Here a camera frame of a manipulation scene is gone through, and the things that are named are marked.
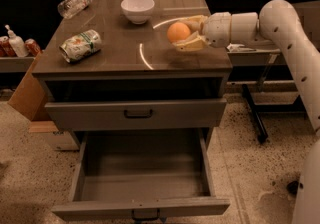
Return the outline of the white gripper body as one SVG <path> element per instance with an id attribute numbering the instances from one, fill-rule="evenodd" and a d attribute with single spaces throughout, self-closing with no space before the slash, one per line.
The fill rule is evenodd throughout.
<path id="1" fill-rule="evenodd" d="M 227 47 L 231 41 L 231 14 L 214 13 L 205 20 L 202 33 L 211 46 Z"/>

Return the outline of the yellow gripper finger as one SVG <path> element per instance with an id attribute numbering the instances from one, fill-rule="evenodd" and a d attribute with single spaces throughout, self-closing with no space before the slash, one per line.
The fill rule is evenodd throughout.
<path id="1" fill-rule="evenodd" d="M 180 22 L 187 25 L 192 31 L 201 32 L 203 30 L 204 23 L 207 19 L 207 16 L 195 15 L 182 18 L 180 19 Z"/>
<path id="2" fill-rule="evenodd" d="M 180 52 L 194 52 L 206 48 L 209 41 L 204 35 L 198 32 L 192 33 L 187 39 L 180 40 L 173 43 L 173 46 Z"/>

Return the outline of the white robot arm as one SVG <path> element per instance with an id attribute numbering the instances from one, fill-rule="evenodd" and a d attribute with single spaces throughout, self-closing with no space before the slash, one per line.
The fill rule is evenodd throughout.
<path id="1" fill-rule="evenodd" d="M 188 33 L 175 31 L 168 40 L 178 51 L 207 46 L 242 44 L 249 48 L 271 44 L 283 54 L 317 135 L 320 135 L 320 53 L 308 39 L 294 7 L 272 0 L 259 13 L 215 13 L 178 20 Z M 311 148 L 299 179 L 292 224 L 320 224 L 320 140 Z"/>

